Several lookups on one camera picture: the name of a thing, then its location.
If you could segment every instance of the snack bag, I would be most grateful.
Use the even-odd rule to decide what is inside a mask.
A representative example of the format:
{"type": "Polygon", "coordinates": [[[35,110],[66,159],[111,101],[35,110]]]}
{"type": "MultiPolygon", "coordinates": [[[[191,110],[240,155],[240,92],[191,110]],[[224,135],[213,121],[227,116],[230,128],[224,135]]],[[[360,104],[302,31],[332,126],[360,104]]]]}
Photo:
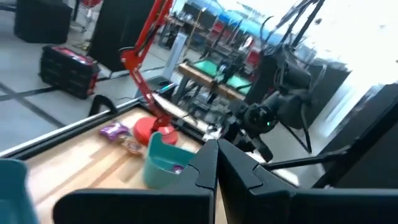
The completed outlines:
{"type": "Polygon", "coordinates": [[[173,172],[175,174],[181,174],[182,170],[184,170],[184,167],[182,167],[180,165],[174,165],[173,166],[173,172]]]}
{"type": "Polygon", "coordinates": [[[108,126],[103,127],[99,133],[106,138],[108,138],[110,141],[115,141],[118,139],[118,137],[122,135],[130,136],[129,128],[122,125],[119,122],[110,124],[108,126]]]}
{"type": "Polygon", "coordinates": [[[134,136],[126,136],[122,146],[131,154],[136,156],[144,156],[144,147],[134,138],[134,136]]]}

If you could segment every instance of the red robot arm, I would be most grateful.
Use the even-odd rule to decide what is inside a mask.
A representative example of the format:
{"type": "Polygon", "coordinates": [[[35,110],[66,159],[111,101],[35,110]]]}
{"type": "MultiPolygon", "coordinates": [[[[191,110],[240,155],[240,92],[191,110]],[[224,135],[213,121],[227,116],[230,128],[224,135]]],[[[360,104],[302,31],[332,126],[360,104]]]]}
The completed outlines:
{"type": "Polygon", "coordinates": [[[129,70],[130,77],[134,80],[145,100],[148,102],[149,109],[157,117],[152,127],[153,131],[157,131],[160,127],[170,125],[171,116],[156,103],[152,95],[152,90],[143,79],[139,69],[148,53],[150,45],[154,41],[157,31],[164,23],[165,16],[169,14],[171,6],[172,0],[155,0],[136,45],[133,48],[121,49],[121,60],[125,68],[129,70]]]}

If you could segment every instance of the teal container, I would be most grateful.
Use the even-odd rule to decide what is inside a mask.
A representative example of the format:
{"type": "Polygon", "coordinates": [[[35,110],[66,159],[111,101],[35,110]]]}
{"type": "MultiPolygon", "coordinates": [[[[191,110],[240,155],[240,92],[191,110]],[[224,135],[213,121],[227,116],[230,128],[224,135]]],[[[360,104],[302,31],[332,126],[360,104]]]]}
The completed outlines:
{"type": "Polygon", "coordinates": [[[175,165],[185,167],[195,156],[179,147],[164,144],[162,134],[156,132],[149,140],[148,156],[144,163],[144,183],[150,189],[162,189],[178,176],[175,165]]]}
{"type": "Polygon", "coordinates": [[[14,159],[0,159],[0,223],[39,224],[25,186],[27,166],[14,159]]]}

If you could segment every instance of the black toolbox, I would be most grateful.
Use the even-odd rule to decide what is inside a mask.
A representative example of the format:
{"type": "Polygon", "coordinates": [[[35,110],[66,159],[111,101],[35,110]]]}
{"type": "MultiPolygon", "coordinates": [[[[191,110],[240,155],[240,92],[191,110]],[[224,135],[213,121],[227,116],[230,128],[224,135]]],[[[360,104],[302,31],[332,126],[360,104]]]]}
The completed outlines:
{"type": "Polygon", "coordinates": [[[100,68],[92,58],[66,47],[45,46],[40,59],[43,82],[85,100],[95,93],[100,68]]]}

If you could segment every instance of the wooden tabletop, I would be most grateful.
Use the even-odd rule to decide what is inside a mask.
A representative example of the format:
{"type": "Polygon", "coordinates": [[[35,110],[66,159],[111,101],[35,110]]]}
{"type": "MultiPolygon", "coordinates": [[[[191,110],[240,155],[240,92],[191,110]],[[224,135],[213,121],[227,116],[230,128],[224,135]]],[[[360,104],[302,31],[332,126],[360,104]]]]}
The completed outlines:
{"type": "MultiPolygon", "coordinates": [[[[211,86],[212,86],[211,82],[213,81],[213,79],[211,77],[209,77],[208,75],[192,68],[188,64],[183,63],[183,64],[179,65],[178,70],[184,76],[187,76],[188,78],[194,80],[195,82],[198,82],[199,84],[201,84],[207,88],[211,88],[211,86]]],[[[234,99],[244,100],[244,95],[240,94],[236,90],[234,90],[224,84],[218,85],[215,88],[215,92],[229,100],[234,100],[234,99]]]]}
{"type": "MultiPolygon", "coordinates": [[[[171,113],[185,114],[167,100],[156,96],[171,113]]],[[[142,109],[133,109],[117,118],[127,127],[144,117],[151,116],[142,109]]],[[[40,222],[53,223],[52,208],[65,194],[83,188],[146,189],[142,181],[144,158],[133,156],[119,145],[109,143],[98,134],[104,123],[75,138],[39,154],[26,163],[30,167],[27,186],[34,201],[40,222]]],[[[200,129],[206,128],[202,121],[200,129]]],[[[177,146],[197,152],[201,145],[179,133],[177,146]]],[[[226,223],[221,194],[218,191],[216,222],[226,223]]]]}
{"type": "Polygon", "coordinates": [[[165,20],[166,20],[167,22],[176,24],[176,25],[178,25],[178,26],[184,25],[184,23],[183,23],[182,21],[179,21],[178,19],[175,19],[175,18],[173,18],[173,17],[165,16],[164,18],[165,18],[165,20]]]}

